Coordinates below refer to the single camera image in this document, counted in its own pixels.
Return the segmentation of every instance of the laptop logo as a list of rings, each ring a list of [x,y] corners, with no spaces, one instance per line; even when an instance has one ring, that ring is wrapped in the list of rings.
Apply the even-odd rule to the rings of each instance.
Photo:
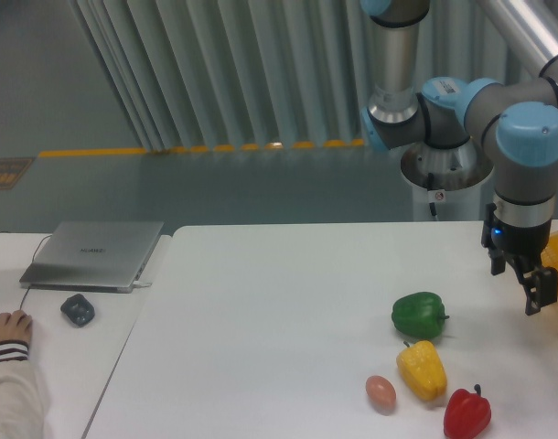
[[[106,249],[80,249],[80,253],[104,253]]]

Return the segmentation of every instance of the laptop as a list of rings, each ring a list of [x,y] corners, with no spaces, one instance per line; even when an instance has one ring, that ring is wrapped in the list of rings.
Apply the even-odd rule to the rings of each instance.
[[[20,279],[23,288],[130,293],[163,222],[59,224]]]

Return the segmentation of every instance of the red bell pepper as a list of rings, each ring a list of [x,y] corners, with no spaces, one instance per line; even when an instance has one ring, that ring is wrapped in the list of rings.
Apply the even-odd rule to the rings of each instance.
[[[478,384],[474,390],[458,389],[450,398],[444,415],[444,434],[449,439],[474,439],[490,423],[490,404],[480,396]]]

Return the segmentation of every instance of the white sleeve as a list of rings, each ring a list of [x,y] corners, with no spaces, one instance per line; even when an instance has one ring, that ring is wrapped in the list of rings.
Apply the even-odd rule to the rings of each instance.
[[[42,437],[43,405],[27,345],[0,343],[0,438]]]

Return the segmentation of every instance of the green bell pepper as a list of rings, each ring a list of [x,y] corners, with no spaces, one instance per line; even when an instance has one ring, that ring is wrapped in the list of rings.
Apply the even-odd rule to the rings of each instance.
[[[392,306],[391,319],[397,330],[421,340],[439,336],[448,318],[441,297],[434,293],[409,294]]]

